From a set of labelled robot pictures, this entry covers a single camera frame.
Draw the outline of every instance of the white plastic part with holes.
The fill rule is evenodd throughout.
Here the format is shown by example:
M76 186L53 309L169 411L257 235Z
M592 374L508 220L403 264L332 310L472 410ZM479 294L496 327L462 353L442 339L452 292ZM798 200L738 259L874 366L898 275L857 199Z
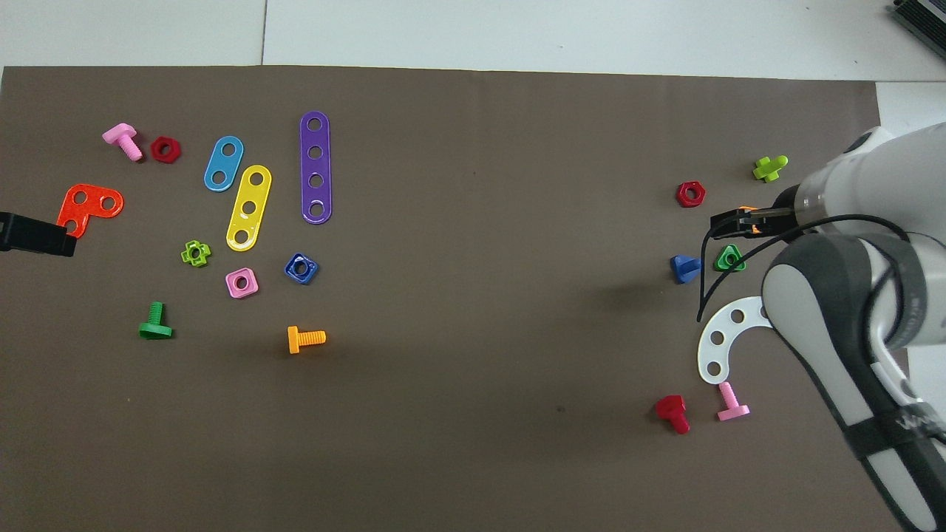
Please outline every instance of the white plastic part with holes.
M733 314L743 314L743 321L736 322ZM762 298L760 296L744 297L729 303L719 309L707 322L703 334L700 335L700 345L696 350L696 363L699 366L700 377L710 384L719 384L729 378L729 348L743 331L754 327L772 328L772 324L762 314ZM721 344L712 341L713 333L723 335ZM710 364L719 364L719 373L710 373Z

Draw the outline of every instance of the pink screw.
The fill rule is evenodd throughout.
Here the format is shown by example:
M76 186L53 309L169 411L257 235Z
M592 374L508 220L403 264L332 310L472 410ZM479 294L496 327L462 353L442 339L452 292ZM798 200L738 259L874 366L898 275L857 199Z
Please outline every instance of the pink screw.
M134 145L134 141L131 140L137 134L138 132L132 126L122 122L103 133L102 138L111 145L117 144L128 155L129 159L137 161L142 157L141 150L138 150L138 147Z
M736 400L736 394L732 393L732 386L728 382L720 382L719 391L722 392L723 400L726 402L726 410L717 414L720 421L728 421L749 413L749 407L739 404L739 401Z

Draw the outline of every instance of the yellow plastic strip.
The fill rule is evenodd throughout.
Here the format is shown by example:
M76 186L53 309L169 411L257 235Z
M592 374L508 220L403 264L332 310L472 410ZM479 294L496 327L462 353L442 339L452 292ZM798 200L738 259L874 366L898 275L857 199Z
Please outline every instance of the yellow plastic strip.
M272 174L262 165L243 170L236 191L234 212L230 216L230 228L227 229L227 245L230 249L247 251L256 244L271 183Z

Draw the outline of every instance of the orange bolt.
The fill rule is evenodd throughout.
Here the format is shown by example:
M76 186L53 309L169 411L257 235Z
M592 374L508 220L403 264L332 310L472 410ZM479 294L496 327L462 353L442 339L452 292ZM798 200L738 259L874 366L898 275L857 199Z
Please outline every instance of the orange bolt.
M299 328L294 325L287 327L286 333L289 335L289 353L293 355L299 353L299 346L317 346L328 339L324 330L299 332Z

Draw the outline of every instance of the brown mat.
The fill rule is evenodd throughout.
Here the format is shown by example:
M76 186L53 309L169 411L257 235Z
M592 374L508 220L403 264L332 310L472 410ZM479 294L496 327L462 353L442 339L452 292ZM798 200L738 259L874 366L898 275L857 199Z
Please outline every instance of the brown mat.
M334 214L300 216L298 121L332 128ZM136 165L126 121L173 165ZM711 214L771 204L879 123L865 82L318 67L19 68L0 209L56 220L117 188L72 258L0 255L5 530L894 530L771 330L734 347L749 417L696 371ZM224 235L214 142L273 175L259 241ZM782 178L752 162L786 154ZM709 191L694 209L682 181ZM182 264L191 239L213 248ZM755 242L736 242L745 251ZM712 257L723 246L714 242ZM759 293L766 260L715 309ZM296 252L322 266L283 274ZM256 272L231 299L224 275ZM152 300L166 341L138 338ZM286 326L329 343L290 357ZM682 394L692 430L653 406Z

